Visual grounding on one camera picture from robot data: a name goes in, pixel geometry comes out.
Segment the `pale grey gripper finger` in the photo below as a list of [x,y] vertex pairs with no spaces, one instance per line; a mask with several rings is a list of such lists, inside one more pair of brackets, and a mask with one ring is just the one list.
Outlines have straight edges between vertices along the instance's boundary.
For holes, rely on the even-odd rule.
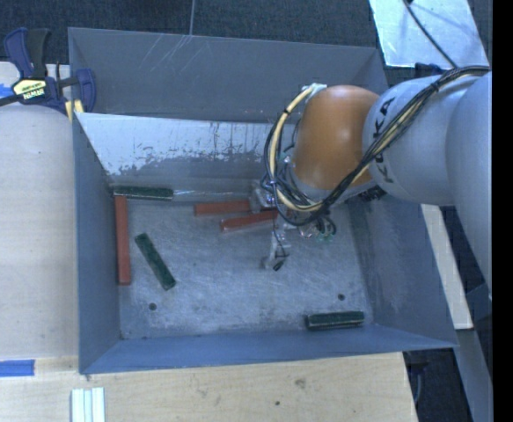
[[274,228],[268,253],[261,260],[261,266],[266,270],[279,271],[288,257],[288,248],[285,244],[285,230]]
[[275,196],[270,191],[264,189],[258,181],[251,183],[249,207],[253,213],[277,211]]

